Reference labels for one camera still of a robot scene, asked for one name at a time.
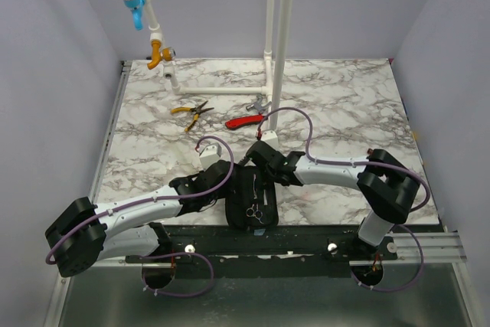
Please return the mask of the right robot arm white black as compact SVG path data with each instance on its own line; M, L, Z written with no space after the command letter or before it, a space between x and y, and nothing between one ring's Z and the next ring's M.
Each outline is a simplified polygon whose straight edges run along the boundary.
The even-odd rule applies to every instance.
M283 155L258 141L246 158L283 186L333 185L358 190L371 207L352 241L354 254L367 260L393 226L404 224L421 186L420 179L390 153L375 149L364 161L310 159L304 152Z

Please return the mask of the black fabric tool case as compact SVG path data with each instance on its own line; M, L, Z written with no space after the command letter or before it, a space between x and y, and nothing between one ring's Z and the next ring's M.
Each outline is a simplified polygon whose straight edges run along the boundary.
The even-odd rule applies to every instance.
M233 174L233 191L225 198L225 215L229 227L241 231L276 227L279 223L279 212L274 182L255 166L237 165ZM253 174L257 174L262 185L269 187L269 205L267 208L262 206L263 224L255 219L248 219L245 215L253 197Z

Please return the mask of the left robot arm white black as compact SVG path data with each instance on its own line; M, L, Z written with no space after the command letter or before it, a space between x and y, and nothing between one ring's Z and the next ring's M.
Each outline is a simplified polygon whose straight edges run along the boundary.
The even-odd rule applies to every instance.
M111 253L119 257L123 252L116 236L153 221L198 212L225 197L232 171L233 165L220 159L147 195L100 204L78 198L45 231L51 249L46 263L57 266L62 277L71 277Z

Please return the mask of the silver thinning scissors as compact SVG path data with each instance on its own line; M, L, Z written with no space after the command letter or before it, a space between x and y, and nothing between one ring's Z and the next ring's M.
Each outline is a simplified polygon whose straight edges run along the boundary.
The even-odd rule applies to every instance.
M269 187L267 185L263 185L260 189L260 194L262 198L262 204L265 208L269 205Z

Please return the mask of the silver hair scissors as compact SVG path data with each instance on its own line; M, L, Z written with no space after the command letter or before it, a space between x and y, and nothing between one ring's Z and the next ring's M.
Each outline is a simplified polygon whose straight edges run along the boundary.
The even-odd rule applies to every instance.
M260 179L257 174L253 174L252 181L253 197L251 205L246 209L246 217L248 219L255 219L259 224L263 224L263 186L260 183Z

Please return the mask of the black hair comb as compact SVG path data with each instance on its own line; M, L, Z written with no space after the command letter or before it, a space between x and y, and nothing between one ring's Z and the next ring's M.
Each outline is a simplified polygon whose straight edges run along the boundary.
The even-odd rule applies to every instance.
M248 157L243 157L239 162L238 162L238 165L240 166L245 166L248 162L249 162L249 158Z

